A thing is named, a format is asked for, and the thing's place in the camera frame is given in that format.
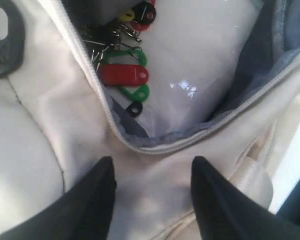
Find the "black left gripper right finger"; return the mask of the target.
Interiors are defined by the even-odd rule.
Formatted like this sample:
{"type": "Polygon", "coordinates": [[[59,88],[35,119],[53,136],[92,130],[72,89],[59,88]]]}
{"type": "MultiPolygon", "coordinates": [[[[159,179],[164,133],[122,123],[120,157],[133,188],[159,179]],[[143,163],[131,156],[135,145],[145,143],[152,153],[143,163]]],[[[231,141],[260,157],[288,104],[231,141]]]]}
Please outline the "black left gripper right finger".
{"type": "Polygon", "coordinates": [[[190,189],[203,240],[300,240],[299,226],[248,198],[203,156],[192,161],[190,189]]]}

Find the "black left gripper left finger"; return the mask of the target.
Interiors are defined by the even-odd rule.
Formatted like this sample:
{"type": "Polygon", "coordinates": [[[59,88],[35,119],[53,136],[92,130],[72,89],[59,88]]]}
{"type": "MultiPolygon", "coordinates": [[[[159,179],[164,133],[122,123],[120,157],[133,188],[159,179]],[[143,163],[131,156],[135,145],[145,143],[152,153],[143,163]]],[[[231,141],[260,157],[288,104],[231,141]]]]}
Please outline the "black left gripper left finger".
{"type": "Polygon", "coordinates": [[[113,159],[102,157],[71,190],[0,240],[105,240],[113,218],[117,182],[113,159]]]}

